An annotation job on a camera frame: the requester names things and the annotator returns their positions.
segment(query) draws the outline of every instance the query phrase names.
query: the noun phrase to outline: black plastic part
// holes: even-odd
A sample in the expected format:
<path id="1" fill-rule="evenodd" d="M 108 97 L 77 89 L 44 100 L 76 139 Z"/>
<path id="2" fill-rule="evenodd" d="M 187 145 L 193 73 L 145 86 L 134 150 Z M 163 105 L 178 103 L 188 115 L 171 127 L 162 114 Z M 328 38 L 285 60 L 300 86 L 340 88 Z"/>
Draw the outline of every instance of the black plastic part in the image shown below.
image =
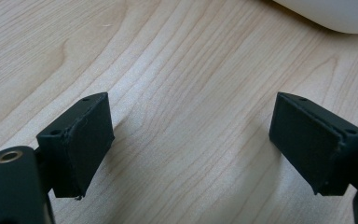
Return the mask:
<path id="1" fill-rule="evenodd" d="M 56 197 L 82 197 L 114 140 L 106 92 L 79 100 L 37 135 L 48 172 L 45 189 Z"/>
<path id="2" fill-rule="evenodd" d="M 0 223 L 54 223 L 41 187 L 33 149 L 0 151 Z"/>
<path id="3" fill-rule="evenodd" d="M 269 139 L 315 194 L 345 193 L 358 158 L 358 127 L 308 99 L 279 92 Z"/>

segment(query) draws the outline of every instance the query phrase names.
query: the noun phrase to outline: wooden surface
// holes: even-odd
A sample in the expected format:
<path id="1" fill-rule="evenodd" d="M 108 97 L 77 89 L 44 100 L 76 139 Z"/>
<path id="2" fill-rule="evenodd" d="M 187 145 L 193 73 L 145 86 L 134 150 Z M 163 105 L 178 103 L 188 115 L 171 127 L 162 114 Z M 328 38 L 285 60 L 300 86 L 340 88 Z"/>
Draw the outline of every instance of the wooden surface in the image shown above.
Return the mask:
<path id="1" fill-rule="evenodd" d="M 358 126 L 358 35 L 270 1 L 0 1 L 0 150 L 108 91 L 115 140 L 57 223 L 352 223 L 268 138 L 277 91 Z"/>

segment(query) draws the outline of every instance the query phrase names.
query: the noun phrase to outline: white object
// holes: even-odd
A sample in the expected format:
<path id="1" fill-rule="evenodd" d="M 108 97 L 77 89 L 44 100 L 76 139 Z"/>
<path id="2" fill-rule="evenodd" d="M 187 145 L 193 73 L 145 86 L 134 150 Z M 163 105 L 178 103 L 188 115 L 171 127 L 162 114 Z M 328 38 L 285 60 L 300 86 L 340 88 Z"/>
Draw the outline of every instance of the white object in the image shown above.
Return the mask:
<path id="1" fill-rule="evenodd" d="M 358 0 L 274 0 L 329 29 L 358 34 Z"/>

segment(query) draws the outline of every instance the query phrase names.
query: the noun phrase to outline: wooden table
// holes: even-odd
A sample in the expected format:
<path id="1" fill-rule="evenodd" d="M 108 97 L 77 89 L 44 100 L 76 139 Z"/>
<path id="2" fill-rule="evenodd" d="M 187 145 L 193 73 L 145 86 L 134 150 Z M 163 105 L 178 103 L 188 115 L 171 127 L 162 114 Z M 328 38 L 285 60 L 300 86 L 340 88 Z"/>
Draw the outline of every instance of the wooden table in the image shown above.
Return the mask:
<path id="1" fill-rule="evenodd" d="M 57 223 L 352 223 L 268 138 L 277 91 L 358 126 L 358 35 L 267 0 L 0 1 L 0 150 L 107 91 L 115 140 Z"/>

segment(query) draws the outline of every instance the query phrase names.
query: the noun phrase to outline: screw hole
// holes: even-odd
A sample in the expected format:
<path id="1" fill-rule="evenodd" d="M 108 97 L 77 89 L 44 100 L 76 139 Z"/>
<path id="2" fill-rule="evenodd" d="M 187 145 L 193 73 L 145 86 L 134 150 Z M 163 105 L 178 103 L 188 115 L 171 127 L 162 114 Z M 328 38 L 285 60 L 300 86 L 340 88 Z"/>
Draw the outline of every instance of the screw hole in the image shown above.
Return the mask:
<path id="1" fill-rule="evenodd" d="M 15 150 L 15 151 L 9 151 L 0 156 L 0 163 L 6 163 L 14 161 L 22 156 L 22 152 Z"/>
<path id="2" fill-rule="evenodd" d="M 50 134 L 51 134 L 51 135 L 57 135 L 57 134 L 59 134 L 59 133 L 61 133 L 61 130 L 54 130 L 54 131 L 52 131 Z"/>
<path id="3" fill-rule="evenodd" d="M 357 134 L 357 132 L 352 129 L 345 129 L 345 132 L 350 133 L 350 134 Z"/>

